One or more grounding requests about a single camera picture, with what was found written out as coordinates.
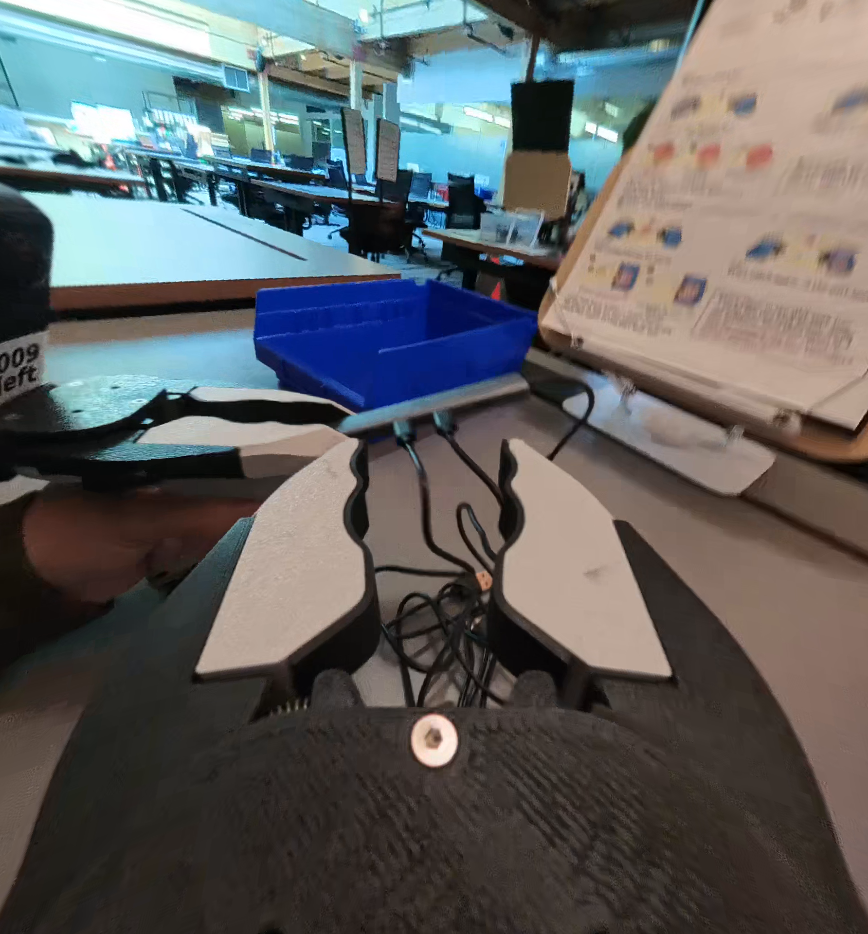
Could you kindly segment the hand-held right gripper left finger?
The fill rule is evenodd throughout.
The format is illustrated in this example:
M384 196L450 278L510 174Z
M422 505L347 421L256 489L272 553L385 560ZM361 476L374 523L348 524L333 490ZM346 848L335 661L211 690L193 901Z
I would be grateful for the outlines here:
M301 667L377 603L365 544L366 450L345 438L256 511L194 675L301 681Z

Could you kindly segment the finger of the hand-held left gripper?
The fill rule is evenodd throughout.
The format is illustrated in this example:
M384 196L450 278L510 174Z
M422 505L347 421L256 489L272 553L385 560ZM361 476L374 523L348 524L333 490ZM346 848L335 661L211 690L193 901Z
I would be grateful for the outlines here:
M140 426L147 430L199 416L236 424L336 429L352 414L330 400L298 392L196 386L186 391L164 391L164 396L146 409Z
M345 435L322 424L169 422L149 428L138 443L150 449L232 449L240 461L232 473L226 467L210 468L206 475L191 478L195 484L225 484L284 480L347 441Z

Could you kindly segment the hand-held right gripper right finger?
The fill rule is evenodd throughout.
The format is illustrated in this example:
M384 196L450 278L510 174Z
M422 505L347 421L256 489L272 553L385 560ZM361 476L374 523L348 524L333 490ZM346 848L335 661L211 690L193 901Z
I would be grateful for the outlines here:
M568 670L642 682L673 676L615 520L522 439L505 439L487 639L513 675Z

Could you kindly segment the blue plastic bin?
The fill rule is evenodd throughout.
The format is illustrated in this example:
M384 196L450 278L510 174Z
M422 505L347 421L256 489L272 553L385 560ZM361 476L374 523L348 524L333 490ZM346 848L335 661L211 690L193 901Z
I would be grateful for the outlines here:
M535 312L429 280L268 288L257 359L288 391L363 412L518 373Z

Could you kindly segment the person's left hand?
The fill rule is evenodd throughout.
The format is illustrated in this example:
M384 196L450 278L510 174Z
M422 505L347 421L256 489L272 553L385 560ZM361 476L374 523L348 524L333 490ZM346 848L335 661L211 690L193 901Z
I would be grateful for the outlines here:
M22 520L31 570L75 601L113 601L141 580L202 561L261 500L160 491L39 494Z

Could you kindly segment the white table with wooden edge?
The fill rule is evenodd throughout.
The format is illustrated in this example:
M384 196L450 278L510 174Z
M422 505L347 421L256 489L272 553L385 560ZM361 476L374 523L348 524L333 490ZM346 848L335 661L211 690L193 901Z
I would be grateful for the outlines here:
M220 207L25 197L53 227L50 302L59 318L240 308L264 288L400 278L379 263Z

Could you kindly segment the black sign board on stand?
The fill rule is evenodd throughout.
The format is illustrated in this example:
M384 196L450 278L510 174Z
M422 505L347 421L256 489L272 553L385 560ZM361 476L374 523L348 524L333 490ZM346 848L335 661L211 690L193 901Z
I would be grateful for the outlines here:
M349 177L364 176L367 172L366 124L359 110L340 109L343 125L344 151Z
M394 184L398 180L401 129L398 123L377 119L375 125L374 176Z

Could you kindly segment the cardboard panel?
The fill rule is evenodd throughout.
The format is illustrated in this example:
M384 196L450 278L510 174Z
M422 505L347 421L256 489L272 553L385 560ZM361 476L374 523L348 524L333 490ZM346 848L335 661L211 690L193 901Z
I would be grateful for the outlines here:
M505 160L500 203L507 212L567 214L571 163L566 151L513 150Z

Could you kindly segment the printed instruction sheet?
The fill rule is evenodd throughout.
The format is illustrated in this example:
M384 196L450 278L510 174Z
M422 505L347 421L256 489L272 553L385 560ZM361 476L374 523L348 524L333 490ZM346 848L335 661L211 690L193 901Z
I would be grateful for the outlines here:
M543 322L734 408L868 417L868 1L712 2Z

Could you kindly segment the black panel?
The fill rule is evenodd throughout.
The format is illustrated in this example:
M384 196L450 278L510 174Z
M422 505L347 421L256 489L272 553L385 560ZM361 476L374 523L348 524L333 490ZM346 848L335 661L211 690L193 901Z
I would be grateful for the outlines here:
M566 153L575 83L523 81L510 86L511 151Z

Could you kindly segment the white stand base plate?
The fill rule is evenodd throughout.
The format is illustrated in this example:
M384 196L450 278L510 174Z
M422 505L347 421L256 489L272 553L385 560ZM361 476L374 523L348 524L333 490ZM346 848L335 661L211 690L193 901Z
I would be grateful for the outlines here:
M738 497L775 464L776 455L746 438L609 377L588 375L594 404L584 391L564 401L564 411L597 433L716 495Z

